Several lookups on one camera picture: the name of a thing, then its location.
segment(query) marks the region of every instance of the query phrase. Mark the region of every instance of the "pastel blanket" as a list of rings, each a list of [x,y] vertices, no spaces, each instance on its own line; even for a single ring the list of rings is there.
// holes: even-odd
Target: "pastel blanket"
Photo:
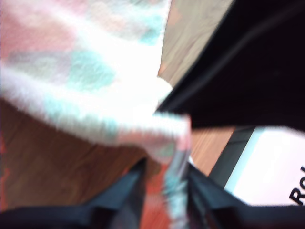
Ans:
[[[3,0],[0,92],[55,128],[170,163],[164,193],[182,228],[190,120],[155,113],[172,89],[157,77],[169,8],[170,0]]]

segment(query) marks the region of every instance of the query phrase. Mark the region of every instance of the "hardwood floor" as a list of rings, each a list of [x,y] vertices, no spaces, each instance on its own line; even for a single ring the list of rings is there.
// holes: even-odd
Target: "hardwood floor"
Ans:
[[[173,0],[159,75],[175,85],[195,61],[231,0]],[[233,129],[193,133],[192,156],[208,174]],[[95,146],[57,131],[1,101],[1,209],[81,203],[115,182],[146,153],[135,147]],[[149,161],[148,178],[160,171]],[[160,213],[150,213],[142,228],[166,228]]]

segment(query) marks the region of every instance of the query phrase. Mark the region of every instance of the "fuzzy blanket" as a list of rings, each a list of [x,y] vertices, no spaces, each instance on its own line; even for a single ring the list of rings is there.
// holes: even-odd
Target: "fuzzy blanket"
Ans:
[[[186,225],[188,117],[155,113],[170,0],[1,1],[1,97],[93,143],[137,145],[163,164],[172,226]]]

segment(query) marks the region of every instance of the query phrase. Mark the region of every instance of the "wooden floor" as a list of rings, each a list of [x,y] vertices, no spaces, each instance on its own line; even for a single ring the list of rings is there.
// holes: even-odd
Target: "wooden floor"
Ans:
[[[173,0],[159,75],[175,85],[195,61],[231,0]],[[233,129],[193,133],[192,157],[206,174]],[[133,147],[96,146],[56,131],[1,102],[1,208],[81,203],[100,192],[146,153]],[[148,178],[160,170],[149,161]],[[151,223],[144,228],[165,228]]]

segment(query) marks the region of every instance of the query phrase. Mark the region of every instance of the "black lettering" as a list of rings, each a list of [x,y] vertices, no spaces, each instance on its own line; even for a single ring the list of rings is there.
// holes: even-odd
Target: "black lettering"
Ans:
[[[297,203],[298,205],[302,206],[303,202],[300,201],[300,198],[305,198],[305,194],[301,194],[300,190],[297,188],[294,188],[289,196],[290,199],[292,199],[295,203]]]
[[[304,181],[305,181],[305,177],[300,180],[300,186],[302,189],[305,190],[305,185],[303,184]]]

